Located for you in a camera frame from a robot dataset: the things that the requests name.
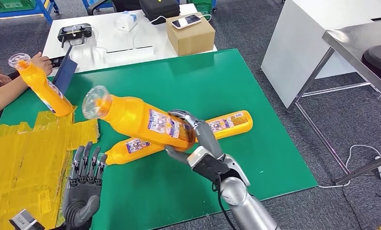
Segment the yellow plastic sheet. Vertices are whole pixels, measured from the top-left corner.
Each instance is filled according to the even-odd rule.
[[[14,229],[9,219],[23,209],[55,227],[72,150],[98,137],[97,120],[73,124],[73,113],[39,112],[33,128],[26,122],[0,125],[0,230]]]

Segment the green table surface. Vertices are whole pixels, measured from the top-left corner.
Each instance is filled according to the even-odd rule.
[[[220,140],[241,165],[259,199],[317,185],[238,50],[224,50],[101,69],[74,75],[66,97],[78,105],[75,121],[85,118],[81,103],[96,85],[116,96],[134,96],[163,110],[183,109],[200,119],[238,110],[250,112],[254,126]],[[0,124],[34,125],[45,105],[28,90],[8,105]],[[100,121],[99,145],[109,150],[127,136]],[[101,207],[93,230],[144,230],[220,211],[211,182],[164,152],[125,165],[110,165],[103,176]]]

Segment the gray carpet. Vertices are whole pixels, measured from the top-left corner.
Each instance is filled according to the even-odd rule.
[[[60,16],[85,16],[79,0],[58,0]],[[266,79],[260,65],[282,9],[280,0],[218,0],[212,25],[216,29],[218,49],[238,48],[246,63],[280,117],[302,157],[321,185],[343,175],[332,156],[311,130],[301,114],[287,113],[282,102]],[[45,45],[49,27],[44,18],[28,17],[0,21],[0,67],[7,66],[7,58],[16,52],[35,54]],[[316,80],[311,90],[334,87],[360,81],[357,74],[346,74]],[[381,98],[370,86],[314,96],[301,100],[307,113],[318,124],[332,146],[345,161],[353,144],[374,146],[381,152]],[[374,159],[370,149],[357,148],[349,168],[355,169]],[[345,188],[363,230],[381,226],[381,180],[378,176],[360,177]],[[355,230],[359,229],[341,188],[314,188],[266,200],[265,207],[283,230]],[[165,230],[229,230],[223,214],[214,214]]]

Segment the white table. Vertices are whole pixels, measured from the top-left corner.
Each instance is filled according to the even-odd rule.
[[[193,4],[184,4],[179,7],[181,15],[197,12]],[[129,32],[117,29],[116,21],[121,13],[54,20],[45,43],[43,55],[49,58],[64,56],[69,48],[69,43],[65,42],[64,48],[61,48],[61,43],[57,39],[59,30],[65,26],[89,23],[92,26],[92,37],[87,38],[85,44],[73,47],[70,53],[71,59],[78,63],[75,72],[177,57],[178,55],[168,40],[166,24],[150,24],[149,20],[144,17],[142,10],[133,12],[137,14],[137,25]],[[125,57],[125,60],[113,63],[105,61],[106,51],[132,49],[133,42],[135,47],[153,46],[154,55],[144,57],[140,51],[137,53],[135,50],[130,53],[124,51],[119,53]]]
[[[330,47],[322,39],[326,30],[380,17],[381,0],[287,0],[261,65],[285,107],[293,107],[310,76],[356,72],[337,52],[316,68]]]

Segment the orange bottle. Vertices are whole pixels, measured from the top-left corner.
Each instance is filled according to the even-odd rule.
[[[217,140],[246,133],[253,127],[251,115],[246,110],[230,113],[206,121]],[[129,138],[115,144],[107,154],[106,164],[125,164],[151,155],[164,149],[164,146],[139,138]]]
[[[68,99],[47,79],[44,70],[31,62],[28,54],[19,53],[11,56],[9,65],[17,69],[23,81],[56,116],[66,116],[73,111]]]
[[[160,146],[185,150],[195,142],[193,129],[177,117],[136,97],[116,97],[104,86],[92,88],[83,99],[87,119],[107,121],[117,132]]]

